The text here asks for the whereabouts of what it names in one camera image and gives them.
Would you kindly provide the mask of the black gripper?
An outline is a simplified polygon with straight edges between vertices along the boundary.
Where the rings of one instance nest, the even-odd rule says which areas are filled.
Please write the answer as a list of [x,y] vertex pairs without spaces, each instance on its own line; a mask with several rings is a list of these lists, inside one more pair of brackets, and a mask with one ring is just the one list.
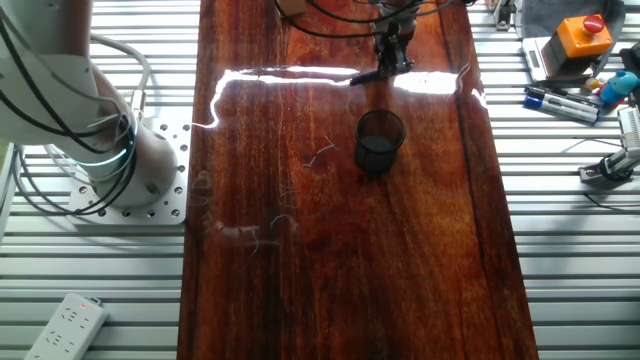
[[378,71],[382,75],[393,75],[394,71],[396,74],[405,74],[412,70],[413,61],[407,56],[406,50],[415,28],[415,20],[390,20],[374,25],[374,30],[378,32],[375,36]]

